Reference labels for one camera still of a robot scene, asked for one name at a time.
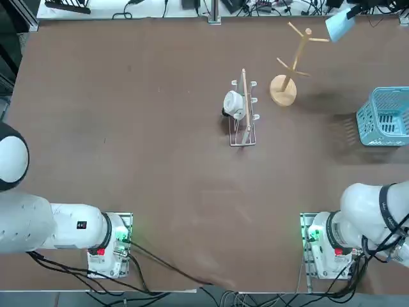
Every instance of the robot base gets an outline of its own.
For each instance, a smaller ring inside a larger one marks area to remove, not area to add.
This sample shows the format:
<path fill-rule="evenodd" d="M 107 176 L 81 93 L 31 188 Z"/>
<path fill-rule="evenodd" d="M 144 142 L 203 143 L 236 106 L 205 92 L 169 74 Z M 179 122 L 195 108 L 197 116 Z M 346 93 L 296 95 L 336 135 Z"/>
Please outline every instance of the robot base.
<path fill-rule="evenodd" d="M 112 224 L 111 239 L 104 250 L 98 250 L 96 255 L 89 251 L 88 269 L 111 278 L 125 277 L 129 274 L 130 244 L 124 242 L 131 239 L 133 213 L 106 212 Z M 90 278 L 103 278 L 88 274 Z"/>
<path fill-rule="evenodd" d="M 329 212 L 318 213 L 307 231 L 317 272 L 316 277 L 321 279 L 335 279 L 347 266 L 338 279 L 348 279 L 352 253 L 342 255 L 329 243 L 326 229 L 329 215 Z"/>

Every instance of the round wooden base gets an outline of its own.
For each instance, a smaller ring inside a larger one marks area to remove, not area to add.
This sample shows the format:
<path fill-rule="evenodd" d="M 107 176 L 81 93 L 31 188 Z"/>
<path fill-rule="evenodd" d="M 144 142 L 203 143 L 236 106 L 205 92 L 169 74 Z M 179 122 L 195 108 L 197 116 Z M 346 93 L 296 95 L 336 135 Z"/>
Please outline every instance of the round wooden base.
<path fill-rule="evenodd" d="M 276 104 L 281 107 L 288 107 L 293 104 L 297 95 L 297 87 L 292 79 L 289 80 L 285 91 L 281 91 L 285 75 L 278 75 L 270 83 L 270 95 Z"/>

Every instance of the black device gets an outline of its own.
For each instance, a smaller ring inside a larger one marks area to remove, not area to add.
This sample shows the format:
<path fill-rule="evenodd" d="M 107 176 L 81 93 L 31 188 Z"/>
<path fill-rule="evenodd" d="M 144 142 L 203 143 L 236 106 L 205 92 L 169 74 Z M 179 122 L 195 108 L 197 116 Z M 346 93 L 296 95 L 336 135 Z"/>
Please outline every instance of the black device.
<path fill-rule="evenodd" d="M 344 0 L 327 0 L 327 3 L 325 5 L 328 6 L 329 8 L 340 8 L 343 2 Z"/>
<path fill-rule="evenodd" d="M 244 0 L 222 0 L 224 6 L 229 10 L 230 14 L 238 11 L 245 4 Z"/>
<path fill-rule="evenodd" d="M 200 0 L 181 0 L 181 7 L 184 10 L 196 10 L 200 8 Z"/>
<path fill-rule="evenodd" d="M 272 0 L 257 0 L 257 10 L 259 12 L 271 13 L 273 9 Z"/>

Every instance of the metal rack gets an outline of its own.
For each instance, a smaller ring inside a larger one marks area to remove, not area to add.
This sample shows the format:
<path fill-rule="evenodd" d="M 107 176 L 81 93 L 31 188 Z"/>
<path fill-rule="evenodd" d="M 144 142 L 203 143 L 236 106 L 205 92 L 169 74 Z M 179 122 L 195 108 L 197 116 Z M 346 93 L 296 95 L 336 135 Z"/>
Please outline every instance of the metal rack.
<path fill-rule="evenodd" d="M 254 128 L 254 121 L 260 118 L 259 114 L 253 113 L 253 104 L 258 100 L 252 97 L 252 89 L 257 86 L 256 81 L 250 82 L 249 90 L 247 91 L 247 81 L 245 78 L 245 69 L 243 68 L 240 75 L 240 80 L 232 80 L 233 91 L 243 96 L 246 104 L 246 116 L 242 120 L 236 120 L 229 116 L 229 141 L 230 146 L 252 146 L 256 144 L 256 129 Z"/>
<path fill-rule="evenodd" d="M 90 14 L 91 10 L 87 7 L 88 2 L 89 0 L 45 0 L 45 6 L 58 10 Z"/>

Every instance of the plastic basket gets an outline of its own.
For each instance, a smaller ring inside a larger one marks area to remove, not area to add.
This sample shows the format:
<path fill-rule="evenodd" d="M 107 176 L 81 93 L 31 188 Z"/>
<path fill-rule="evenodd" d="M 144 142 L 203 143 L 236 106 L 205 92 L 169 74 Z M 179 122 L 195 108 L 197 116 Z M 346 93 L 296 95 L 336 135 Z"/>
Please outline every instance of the plastic basket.
<path fill-rule="evenodd" d="M 409 87 L 376 88 L 357 112 L 357 124 L 364 145 L 409 144 Z"/>

